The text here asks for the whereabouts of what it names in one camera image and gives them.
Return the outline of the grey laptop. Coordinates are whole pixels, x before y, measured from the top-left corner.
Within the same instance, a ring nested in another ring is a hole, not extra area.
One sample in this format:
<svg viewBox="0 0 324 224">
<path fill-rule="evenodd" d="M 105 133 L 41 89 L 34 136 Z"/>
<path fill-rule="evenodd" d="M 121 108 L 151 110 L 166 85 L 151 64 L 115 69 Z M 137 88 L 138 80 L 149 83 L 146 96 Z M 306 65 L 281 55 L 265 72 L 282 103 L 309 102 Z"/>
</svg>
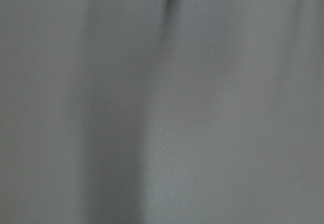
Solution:
<svg viewBox="0 0 324 224">
<path fill-rule="evenodd" d="M 323 0 L 1 0 L 1 223 L 323 223 Z"/>
</svg>

